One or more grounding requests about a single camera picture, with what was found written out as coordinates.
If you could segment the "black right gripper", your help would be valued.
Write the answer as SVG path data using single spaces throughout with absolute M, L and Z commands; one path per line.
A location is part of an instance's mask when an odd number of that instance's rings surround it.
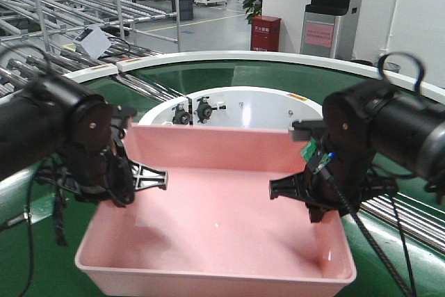
M 337 210 L 341 215 L 349 213 L 338 193 L 342 193 L 357 211 L 364 201 L 398 192 L 398 185 L 393 178 L 368 173 L 376 155 L 374 149 L 337 147 L 327 136 L 317 141 L 324 151 L 333 153 L 331 161 L 315 175 L 305 167 L 304 173 L 270 180 L 271 200 L 279 196 L 306 200 L 310 221 L 318 223 L 327 211 Z

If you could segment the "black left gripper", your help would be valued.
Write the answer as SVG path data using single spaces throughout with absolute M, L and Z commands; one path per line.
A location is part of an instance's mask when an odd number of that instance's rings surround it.
M 38 169 L 37 181 L 59 186 L 81 202 L 110 199 L 118 207 L 133 203 L 135 191 L 166 190 L 168 172 L 129 160 L 116 126 L 73 132 L 56 149 L 59 160 Z

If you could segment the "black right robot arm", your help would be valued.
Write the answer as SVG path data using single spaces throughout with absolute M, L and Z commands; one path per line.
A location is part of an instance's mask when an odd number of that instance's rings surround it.
M 362 202 L 397 191 L 369 169 L 381 154 L 426 181 L 444 200 L 444 106 L 403 94 L 386 80 L 370 79 L 328 95 L 320 120 L 296 120 L 295 141 L 305 141 L 302 172 L 269 184 L 271 198 L 302 201 L 311 222 L 327 211 L 357 211 Z

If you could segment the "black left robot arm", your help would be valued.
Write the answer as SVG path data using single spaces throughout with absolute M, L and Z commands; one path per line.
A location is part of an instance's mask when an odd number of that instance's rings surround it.
M 132 161 L 124 130 L 136 110 L 64 76 L 38 76 L 1 102 L 1 178 L 57 154 L 40 176 L 82 202 L 134 201 L 136 191 L 167 188 L 168 174 Z

